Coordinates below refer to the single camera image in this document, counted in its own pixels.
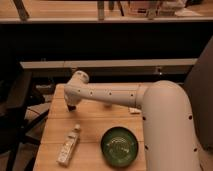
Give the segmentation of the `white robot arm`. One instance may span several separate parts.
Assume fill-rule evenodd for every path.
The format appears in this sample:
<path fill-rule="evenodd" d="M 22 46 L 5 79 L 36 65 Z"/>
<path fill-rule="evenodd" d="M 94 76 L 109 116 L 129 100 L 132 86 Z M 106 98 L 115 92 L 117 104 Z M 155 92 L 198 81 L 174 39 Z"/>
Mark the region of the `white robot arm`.
<path fill-rule="evenodd" d="M 69 106 L 90 99 L 139 109 L 147 171 L 201 171 L 190 100 L 178 84 L 90 83 L 87 73 L 77 71 L 64 98 Z"/>

